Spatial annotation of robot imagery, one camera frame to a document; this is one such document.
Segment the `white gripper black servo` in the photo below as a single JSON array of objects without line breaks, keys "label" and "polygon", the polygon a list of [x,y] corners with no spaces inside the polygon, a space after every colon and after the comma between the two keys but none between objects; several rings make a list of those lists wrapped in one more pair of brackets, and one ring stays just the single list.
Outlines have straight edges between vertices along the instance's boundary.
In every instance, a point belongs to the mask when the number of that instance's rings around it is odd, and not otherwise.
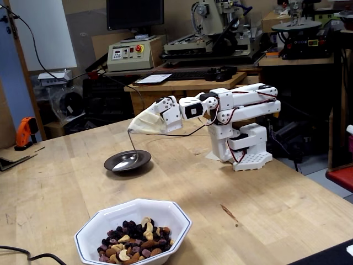
[{"label": "white gripper black servo", "polygon": [[183,127],[179,104],[174,96],[159,98],[152,112],[146,109],[131,122],[130,129],[134,134],[162,134]]}]

